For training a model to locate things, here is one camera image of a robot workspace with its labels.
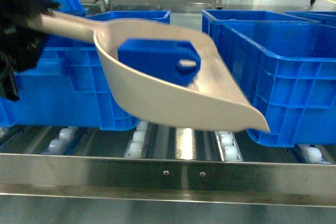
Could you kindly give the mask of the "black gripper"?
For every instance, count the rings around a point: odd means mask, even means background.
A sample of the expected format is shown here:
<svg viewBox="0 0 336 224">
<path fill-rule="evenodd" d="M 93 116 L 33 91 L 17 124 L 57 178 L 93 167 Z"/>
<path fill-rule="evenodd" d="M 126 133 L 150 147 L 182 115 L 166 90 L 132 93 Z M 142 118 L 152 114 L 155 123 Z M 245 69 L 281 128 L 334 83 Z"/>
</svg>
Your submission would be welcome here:
<svg viewBox="0 0 336 224">
<path fill-rule="evenodd" d="M 26 19 L 59 7 L 52 0 L 1 0 L 1 97 L 19 100 L 14 73 L 35 68 L 49 38 L 28 28 Z"/>
</svg>

